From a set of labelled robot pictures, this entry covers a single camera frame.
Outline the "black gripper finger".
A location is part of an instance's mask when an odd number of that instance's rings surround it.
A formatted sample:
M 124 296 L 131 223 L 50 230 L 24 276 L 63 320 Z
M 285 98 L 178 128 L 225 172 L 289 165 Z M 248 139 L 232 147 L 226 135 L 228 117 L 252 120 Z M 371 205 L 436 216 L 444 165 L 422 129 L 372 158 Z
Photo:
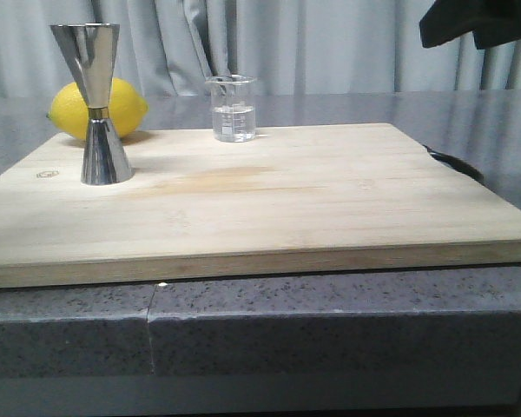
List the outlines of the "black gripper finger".
M 435 1 L 419 21 L 422 46 L 430 49 L 448 43 L 494 18 L 494 1 Z
M 485 23 L 473 31 L 479 50 L 521 40 L 521 1 L 493 1 L 498 19 Z

